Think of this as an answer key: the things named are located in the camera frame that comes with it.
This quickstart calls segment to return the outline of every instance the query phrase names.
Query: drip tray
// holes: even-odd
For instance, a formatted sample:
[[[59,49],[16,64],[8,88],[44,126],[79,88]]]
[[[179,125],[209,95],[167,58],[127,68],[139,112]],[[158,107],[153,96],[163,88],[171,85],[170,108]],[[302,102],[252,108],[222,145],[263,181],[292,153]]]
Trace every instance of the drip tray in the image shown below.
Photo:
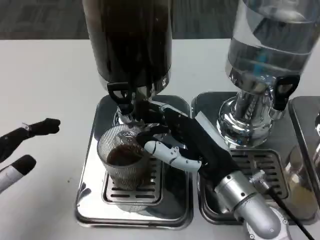
[[[232,150],[233,160],[241,168],[243,174],[249,179],[258,170],[263,170],[266,180],[273,186],[281,199],[288,197],[288,189],[281,170],[279,156],[272,150]]]
[[[109,175],[106,186],[104,196],[109,203],[156,205],[162,196],[162,162],[155,158],[150,159],[150,176],[135,190],[125,190],[116,186]]]
[[[153,100],[190,114],[180,97],[157,95]],[[190,173],[151,159],[150,177],[134,191],[116,186],[97,153],[101,136],[112,127],[117,105],[105,96],[98,104],[75,205],[78,222],[86,227],[181,229],[193,218]],[[179,146],[172,137],[164,139]]]

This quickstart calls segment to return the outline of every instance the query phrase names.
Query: white table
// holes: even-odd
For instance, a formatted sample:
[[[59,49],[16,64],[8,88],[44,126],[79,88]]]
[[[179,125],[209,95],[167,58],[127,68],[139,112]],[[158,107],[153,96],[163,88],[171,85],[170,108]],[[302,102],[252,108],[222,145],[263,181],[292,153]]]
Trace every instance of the white table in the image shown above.
[[[225,74],[230,40],[174,40],[172,76],[161,93],[188,103],[207,91],[236,91]],[[295,96],[319,95],[320,44]],[[37,164],[0,195],[0,240],[244,240],[240,226],[212,225],[200,214],[194,187],[194,218],[183,230],[84,228],[74,203],[96,105],[107,93],[99,83],[89,40],[0,41],[0,136],[47,117],[61,120],[56,135],[24,142],[0,168],[24,154]],[[320,237],[320,224],[307,226]],[[305,237],[290,227],[294,240]]]

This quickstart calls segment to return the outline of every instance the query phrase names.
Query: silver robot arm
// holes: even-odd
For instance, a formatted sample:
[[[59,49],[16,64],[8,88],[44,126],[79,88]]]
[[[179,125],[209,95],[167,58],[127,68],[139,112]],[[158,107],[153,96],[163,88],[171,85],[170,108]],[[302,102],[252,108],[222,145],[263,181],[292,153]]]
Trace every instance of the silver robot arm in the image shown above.
[[[149,101],[149,103],[152,104],[153,111],[158,110],[158,112],[164,114],[164,120],[166,122],[171,121],[171,123],[173,123],[168,124],[172,133],[184,132],[180,128],[184,125],[184,122],[180,122],[180,120],[181,118],[185,118],[186,121],[189,121],[191,118],[188,118],[183,112],[178,111],[168,104],[154,101]],[[231,165],[235,165],[228,146],[224,143],[219,133],[215,130],[205,115],[200,112],[194,119],[192,119],[192,121],[193,124],[190,125],[190,128],[187,127],[187,131],[189,131],[189,133],[191,131],[200,132],[199,135],[205,134],[207,137],[205,138],[205,136],[203,136],[205,142],[211,141],[214,143],[216,150],[223,151],[221,159],[218,158],[216,160],[220,162],[230,161],[230,163],[232,163]],[[178,126],[179,129],[174,129],[174,127],[172,127],[173,125]],[[190,136],[193,135],[185,134],[183,139],[186,140],[186,138]],[[201,176],[205,175],[203,173],[210,173],[211,171],[210,168],[208,169],[210,162],[206,162],[205,157],[197,159],[187,158],[181,155],[178,147],[167,146],[155,138],[144,142],[139,140],[138,142],[152,156],[174,168],[192,173],[199,172]],[[214,191],[228,210],[234,213],[234,216],[239,221],[243,222],[243,226],[248,233],[249,239],[291,240],[290,233],[288,231],[288,221],[278,210],[271,208],[266,204],[263,196],[239,169],[226,171],[224,177],[215,184]]]

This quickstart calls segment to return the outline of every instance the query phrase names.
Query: chrome base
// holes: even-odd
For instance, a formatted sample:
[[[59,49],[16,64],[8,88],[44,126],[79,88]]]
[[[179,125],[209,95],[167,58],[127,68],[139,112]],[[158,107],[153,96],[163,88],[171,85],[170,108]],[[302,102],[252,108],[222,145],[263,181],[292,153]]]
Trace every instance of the chrome base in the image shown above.
[[[130,124],[130,123],[134,123],[136,122],[135,118],[132,116],[132,114],[127,114],[127,115],[123,115],[121,113],[121,110],[119,107],[117,107],[116,112],[113,116],[113,120],[112,120],[112,126],[114,127],[115,125],[118,124]]]
[[[217,123],[221,105],[236,94],[236,92],[202,93],[192,101],[192,116],[201,111],[214,125]],[[301,114],[301,119],[309,119],[303,116],[305,115]],[[248,177],[256,169],[263,169],[267,173],[268,182],[275,187],[286,206],[304,224],[318,221],[319,206],[308,174],[305,174],[307,169],[304,162],[307,159],[299,151],[289,111],[276,122],[270,136],[258,149],[233,146],[232,154],[233,159]],[[200,212],[208,222],[218,225],[240,224],[219,201],[204,179],[198,177],[197,185]],[[268,204],[277,207],[273,200],[265,197]]]
[[[175,108],[190,114],[188,104],[177,96],[155,96],[159,102],[169,103]],[[97,143],[105,131],[112,127],[117,105],[105,96],[98,104],[86,160],[76,197],[75,216],[86,227],[181,229],[193,218],[193,194],[191,174],[163,164],[161,173],[153,175],[160,180],[154,185],[154,199],[142,199],[150,195],[150,187],[137,189],[143,196],[135,195],[135,200],[125,202],[122,195],[114,195],[117,189],[112,187],[109,175],[97,153]],[[164,141],[176,145],[172,137]]]
[[[273,126],[268,111],[265,96],[240,91],[222,104],[217,130],[232,145],[259,146],[267,140]]]

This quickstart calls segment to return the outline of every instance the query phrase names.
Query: metal stand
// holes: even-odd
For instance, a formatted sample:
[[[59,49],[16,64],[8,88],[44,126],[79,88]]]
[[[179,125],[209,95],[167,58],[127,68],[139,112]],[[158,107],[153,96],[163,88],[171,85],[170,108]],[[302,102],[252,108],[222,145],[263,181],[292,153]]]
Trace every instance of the metal stand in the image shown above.
[[[268,115],[268,97],[243,90],[225,101],[219,111],[217,129],[231,144],[256,147],[267,140],[273,121]]]

